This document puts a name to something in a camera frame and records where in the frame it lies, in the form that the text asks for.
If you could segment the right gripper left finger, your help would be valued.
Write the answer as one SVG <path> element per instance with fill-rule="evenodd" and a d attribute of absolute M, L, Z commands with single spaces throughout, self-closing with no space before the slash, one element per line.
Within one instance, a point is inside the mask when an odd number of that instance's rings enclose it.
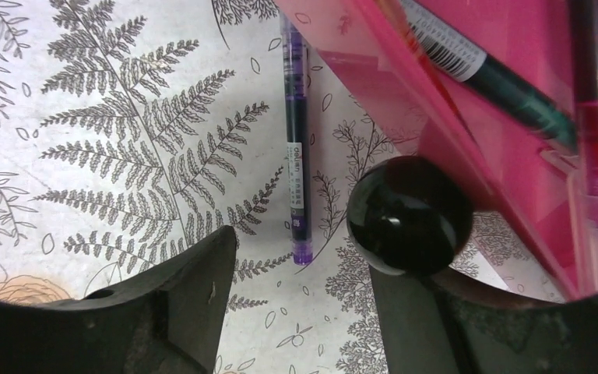
<path fill-rule="evenodd" d="M 84 299 L 0 302 L 0 373 L 211 373 L 235 260 L 224 226 Z"/>

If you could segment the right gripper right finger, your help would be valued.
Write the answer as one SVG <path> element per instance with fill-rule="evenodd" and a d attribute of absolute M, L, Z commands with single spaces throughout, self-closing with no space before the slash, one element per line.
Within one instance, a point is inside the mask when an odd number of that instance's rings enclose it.
<path fill-rule="evenodd" d="M 391 373 L 598 373 L 598 295 L 545 302 L 450 269 L 371 283 Z"/>

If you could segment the black pink drawer box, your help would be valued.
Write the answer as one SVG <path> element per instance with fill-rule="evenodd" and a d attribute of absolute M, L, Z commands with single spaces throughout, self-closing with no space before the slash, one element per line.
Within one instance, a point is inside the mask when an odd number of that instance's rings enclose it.
<path fill-rule="evenodd" d="M 568 3 L 416 1 L 571 114 Z M 583 296 L 575 264 L 575 161 L 437 69 L 468 125 L 432 84 L 374 1 L 280 1 L 278 7 L 403 154 L 437 164 L 488 220 L 515 232 L 567 299 Z"/>

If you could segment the black gel pen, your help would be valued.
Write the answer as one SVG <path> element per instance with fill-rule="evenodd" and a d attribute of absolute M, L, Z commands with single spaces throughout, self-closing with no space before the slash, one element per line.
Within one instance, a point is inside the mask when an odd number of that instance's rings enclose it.
<path fill-rule="evenodd" d="M 401 5 L 420 46 L 441 71 L 561 152 L 578 153 L 575 123 L 555 101 L 419 2 Z"/>

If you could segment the purple gel pen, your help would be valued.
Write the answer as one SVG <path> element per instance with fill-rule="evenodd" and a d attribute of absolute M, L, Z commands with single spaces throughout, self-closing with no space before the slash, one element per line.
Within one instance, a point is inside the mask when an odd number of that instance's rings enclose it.
<path fill-rule="evenodd" d="M 284 14 L 280 15 L 283 45 L 283 85 L 287 133 L 287 171 L 290 195 L 290 231 L 294 262 L 313 260 L 309 163 L 308 101 L 304 38 Z"/>

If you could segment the orange gel pen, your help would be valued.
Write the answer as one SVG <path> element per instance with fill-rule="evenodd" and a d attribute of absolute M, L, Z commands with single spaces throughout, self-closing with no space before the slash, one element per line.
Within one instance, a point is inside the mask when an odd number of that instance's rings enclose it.
<path fill-rule="evenodd" d="M 433 63 L 427 56 L 425 50 L 421 47 L 416 34 L 412 31 L 408 19 L 406 18 L 406 13 L 404 12 L 402 6 L 399 5 L 397 1 L 389 0 L 374 0 L 374 3 L 377 5 L 377 7 L 379 7 L 380 11 L 387 19 L 387 21 L 392 25 L 392 28 L 404 40 L 405 44 L 412 52 L 413 56 L 417 59 L 422 69 L 429 76 L 432 84 L 439 92 L 441 98 L 445 100 L 445 102 L 452 110 L 454 115 L 461 122 L 463 128 L 465 129 L 466 133 L 469 135 L 471 140 L 474 143 L 476 143 L 476 140 L 473 137 L 473 134 L 470 131 L 468 125 L 466 124 L 463 116 L 461 115 L 460 110 L 457 108 L 446 87 L 438 78 L 437 69 L 434 67 Z"/>

